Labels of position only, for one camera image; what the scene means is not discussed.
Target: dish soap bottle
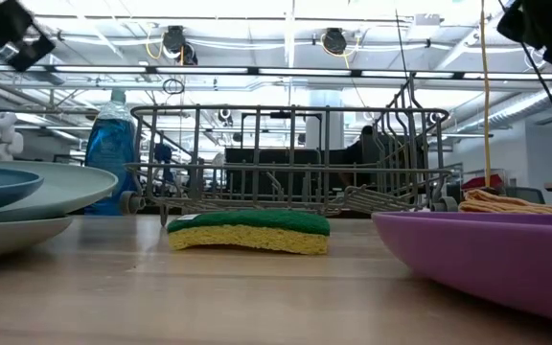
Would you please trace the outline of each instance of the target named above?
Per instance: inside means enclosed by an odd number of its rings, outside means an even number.
[[[125,164],[135,160],[135,122],[125,102],[125,91],[112,90],[110,102],[103,107],[93,123],[84,164],[113,173],[119,181],[112,191],[112,196],[84,209],[86,215],[121,215],[119,198],[123,192],[134,189],[133,177],[125,169]]]

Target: wooden table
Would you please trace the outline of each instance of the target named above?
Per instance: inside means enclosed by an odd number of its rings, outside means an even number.
[[[368,219],[322,257],[172,253],[158,216],[75,219],[0,259],[0,344],[552,344],[552,321],[412,274]]]

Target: white plate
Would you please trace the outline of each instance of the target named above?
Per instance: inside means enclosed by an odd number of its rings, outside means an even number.
[[[71,217],[0,223],[0,255],[46,241],[65,230]]]
[[[118,181],[110,172],[60,163],[0,161],[0,168],[44,177],[35,193],[0,208],[0,222],[63,217],[109,196]]]

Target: white statue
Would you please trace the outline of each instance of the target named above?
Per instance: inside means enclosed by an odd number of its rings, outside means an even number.
[[[13,113],[0,114],[0,160],[13,160],[14,154],[23,151],[23,136],[14,131],[15,122]]]

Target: dish rack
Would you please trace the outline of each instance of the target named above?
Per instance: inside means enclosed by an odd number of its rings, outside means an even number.
[[[126,168],[132,173],[137,193],[125,193],[121,198],[124,213],[135,213],[145,200],[160,208],[161,223],[165,225],[170,208],[180,208],[182,214],[206,213],[240,209],[285,208],[312,212],[325,216],[337,215],[343,210],[371,214],[376,211],[417,211],[431,208],[435,211],[456,211],[457,204],[449,197],[441,197],[440,191],[450,170],[444,169],[442,159],[442,123],[449,113],[438,108],[403,107],[403,96],[396,95],[387,107],[331,107],[331,106],[279,106],[279,105],[148,105],[138,106],[131,114],[138,118],[136,149],[139,157],[141,134],[149,129],[149,157],[154,156],[155,136],[162,133],[157,127],[157,117],[181,116],[185,111],[195,113],[194,148],[198,148],[202,111],[242,111],[258,118],[268,112],[287,114],[290,120],[287,162],[265,162],[262,157],[269,149],[259,145],[262,135],[261,122],[255,121],[252,158],[239,163],[220,166],[207,164],[199,158],[197,150],[188,164],[172,162],[131,163]],[[152,112],[150,123],[138,115]],[[363,164],[342,165],[330,161],[330,120],[334,112],[371,114],[374,133],[361,136]],[[325,144],[318,149],[296,148],[295,121],[312,114],[327,128]],[[428,167],[428,138],[435,139],[432,149],[438,153],[437,169]],[[314,156],[311,161],[299,163],[297,155]],[[166,181],[157,171],[170,169],[189,176],[188,185],[179,181]],[[349,173],[356,181],[359,174],[371,176],[372,183],[359,187],[336,189],[338,173]],[[146,192],[140,176],[146,179]],[[205,180],[211,180],[206,186]],[[174,190],[173,195],[157,195],[156,190]]]

